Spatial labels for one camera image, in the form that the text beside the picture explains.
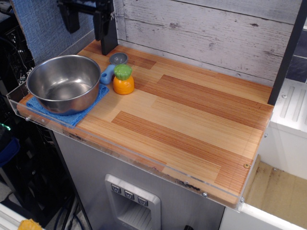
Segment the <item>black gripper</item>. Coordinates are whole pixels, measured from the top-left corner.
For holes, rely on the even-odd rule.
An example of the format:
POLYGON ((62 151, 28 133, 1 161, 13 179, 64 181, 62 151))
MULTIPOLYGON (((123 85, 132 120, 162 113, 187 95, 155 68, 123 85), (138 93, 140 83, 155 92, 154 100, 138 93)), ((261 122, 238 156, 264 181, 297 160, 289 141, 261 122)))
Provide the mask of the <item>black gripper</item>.
POLYGON ((79 13, 93 15, 94 34, 97 41, 108 34, 110 21, 114 18, 111 0, 58 0, 60 14, 69 33, 80 29, 79 13))

